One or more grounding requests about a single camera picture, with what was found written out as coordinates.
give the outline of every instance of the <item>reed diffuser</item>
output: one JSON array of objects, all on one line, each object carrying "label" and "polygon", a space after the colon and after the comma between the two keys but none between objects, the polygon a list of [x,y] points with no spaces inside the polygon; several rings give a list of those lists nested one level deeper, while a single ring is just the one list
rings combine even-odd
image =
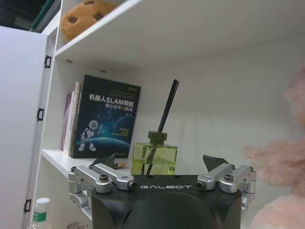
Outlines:
[{"label": "reed diffuser", "polygon": [[149,131],[149,143],[135,143],[132,156],[133,175],[174,175],[176,169],[177,147],[165,145],[167,134],[163,128],[171,109],[179,85],[174,80],[168,96],[158,131]]}]

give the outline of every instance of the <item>green label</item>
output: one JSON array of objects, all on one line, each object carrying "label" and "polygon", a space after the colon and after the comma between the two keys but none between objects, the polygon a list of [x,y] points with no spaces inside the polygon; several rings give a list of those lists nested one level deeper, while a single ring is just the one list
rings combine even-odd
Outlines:
[{"label": "green label", "polygon": [[46,212],[42,212],[42,213],[34,212],[33,221],[35,221],[35,222],[46,221],[46,217],[47,217]]}]

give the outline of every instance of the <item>shelf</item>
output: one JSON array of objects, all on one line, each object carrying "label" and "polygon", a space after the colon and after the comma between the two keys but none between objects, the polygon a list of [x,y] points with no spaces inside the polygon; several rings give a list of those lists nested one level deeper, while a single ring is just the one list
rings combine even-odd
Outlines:
[{"label": "shelf", "polygon": [[[68,172],[73,166],[89,166],[93,163],[95,158],[71,158],[64,154],[62,150],[51,150],[42,149],[41,155],[49,161],[60,173],[62,173],[66,178],[68,178]],[[115,159],[116,162],[126,162],[127,159]],[[126,167],[121,168],[120,171],[126,174],[130,174],[130,165],[127,164]]]},{"label": "shelf", "polygon": [[305,32],[305,1],[128,0],[56,56],[111,73]]}]

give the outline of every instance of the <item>pink plush toy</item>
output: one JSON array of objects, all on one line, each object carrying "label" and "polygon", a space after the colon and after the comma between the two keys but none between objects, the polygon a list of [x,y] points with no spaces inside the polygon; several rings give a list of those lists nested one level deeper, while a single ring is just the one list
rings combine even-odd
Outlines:
[{"label": "pink plush toy", "polygon": [[[292,114],[305,128],[305,69],[285,93]],[[305,229],[305,137],[297,141],[275,140],[265,146],[246,146],[246,158],[263,181],[292,187],[292,195],[266,205],[254,217],[250,229]]]}]

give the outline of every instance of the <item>plastic bottle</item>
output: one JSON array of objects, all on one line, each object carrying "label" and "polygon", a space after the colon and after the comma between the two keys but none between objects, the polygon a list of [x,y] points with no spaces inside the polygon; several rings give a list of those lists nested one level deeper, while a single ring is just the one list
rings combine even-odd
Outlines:
[{"label": "plastic bottle", "polygon": [[51,224],[47,221],[49,205],[49,198],[40,198],[36,200],[33,222],[29,226],[29,229],[51,229]]}]

